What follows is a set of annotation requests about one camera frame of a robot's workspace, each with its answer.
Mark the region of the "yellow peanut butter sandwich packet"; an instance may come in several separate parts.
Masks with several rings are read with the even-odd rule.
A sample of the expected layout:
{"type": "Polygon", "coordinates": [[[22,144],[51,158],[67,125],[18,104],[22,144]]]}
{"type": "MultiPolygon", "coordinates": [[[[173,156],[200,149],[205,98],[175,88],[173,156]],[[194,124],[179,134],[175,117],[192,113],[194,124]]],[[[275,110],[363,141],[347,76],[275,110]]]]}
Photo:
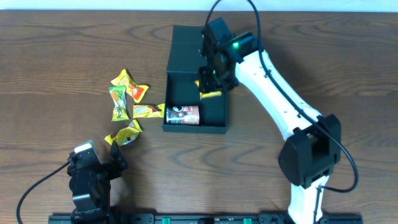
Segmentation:
{"type": "Polygon", "coordinates": [[[123,69],[120,74],[111,80],[114,86],[125,86],[126,93],[130,95],[135,103],[140,103],[149,89],[147,85],[140,85],[136,83],[127,69],[123,69]]]}

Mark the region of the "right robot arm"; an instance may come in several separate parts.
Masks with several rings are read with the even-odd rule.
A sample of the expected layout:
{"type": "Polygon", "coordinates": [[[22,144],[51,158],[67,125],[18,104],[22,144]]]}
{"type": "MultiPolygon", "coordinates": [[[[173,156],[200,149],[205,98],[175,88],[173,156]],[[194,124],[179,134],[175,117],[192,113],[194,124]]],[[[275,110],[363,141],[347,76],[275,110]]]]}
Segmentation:
{"type": "Polygon", "coordinates": [[[208,30],[202,37],[208,65],[200,69],[200,90],[231,90],[241,83],[252,92],[285,141],[278,163],[291,183],[291,220],[319,222],[326,183],[341,157],[340,122],[332,114],[321,115],[293,90],[252,33],[208,30]]]}

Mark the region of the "small yellow biscuit packet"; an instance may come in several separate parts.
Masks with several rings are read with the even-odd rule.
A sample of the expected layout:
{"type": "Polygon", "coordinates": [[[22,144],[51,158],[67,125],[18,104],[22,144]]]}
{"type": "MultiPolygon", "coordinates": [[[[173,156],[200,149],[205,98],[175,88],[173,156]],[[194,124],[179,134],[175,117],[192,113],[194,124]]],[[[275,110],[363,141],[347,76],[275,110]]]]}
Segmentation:
{"type": "Polygon", "coordinates": [[[200,94],[200,99],[203,100],[205,98],[214,98],[214,97],[218,97],[218,96],[222,96],[223,92],[222,91],[210,91],[210,92],[204,92],[201,89],[200,86],[200,81],[199,80],[195,80],[195,84],[199,89],[199,94],[200,94]]]}

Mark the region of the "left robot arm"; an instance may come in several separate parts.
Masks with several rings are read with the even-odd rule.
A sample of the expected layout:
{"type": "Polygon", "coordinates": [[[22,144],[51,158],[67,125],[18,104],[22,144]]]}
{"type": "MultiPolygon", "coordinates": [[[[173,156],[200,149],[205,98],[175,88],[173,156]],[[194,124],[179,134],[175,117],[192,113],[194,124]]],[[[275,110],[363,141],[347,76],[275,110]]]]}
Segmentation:
{"type": "Polygon", "coordinates": [[[128,168],[118,144],[111,144],[111,159],[100,163],[98,150],[89,140],[74,148],[68,157],[67,174],[75,209],[72,223],[119,223],[118,208],[110,204],[111,181],[128,168]]]}

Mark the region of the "green yellow snack packet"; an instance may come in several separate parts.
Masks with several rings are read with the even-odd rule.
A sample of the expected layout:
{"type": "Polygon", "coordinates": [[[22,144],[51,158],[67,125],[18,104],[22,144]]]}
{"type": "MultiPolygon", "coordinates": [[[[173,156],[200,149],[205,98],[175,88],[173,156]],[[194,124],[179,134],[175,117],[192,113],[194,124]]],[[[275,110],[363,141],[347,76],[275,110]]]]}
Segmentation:
{"type": "Polygon", "coordinates": [[[109,87],[109,93],[114,102],[114,108],[111,121],[125,121],[129,120],[129,115],[126,106],[126,87],[112,86],[109,87]]]}

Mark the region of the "red Pringles can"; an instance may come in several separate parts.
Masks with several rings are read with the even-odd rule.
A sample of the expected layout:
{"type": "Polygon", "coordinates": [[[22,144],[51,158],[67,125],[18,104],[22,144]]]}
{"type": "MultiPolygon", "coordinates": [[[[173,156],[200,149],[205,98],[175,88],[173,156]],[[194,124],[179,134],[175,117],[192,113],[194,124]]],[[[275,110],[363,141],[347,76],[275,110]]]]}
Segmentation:
{"type": "Polygon", "coordinates": [[[200,112],[198,106],[173,106],[166,110],[166,123],[175,125],[200,124],[200,112]]]}

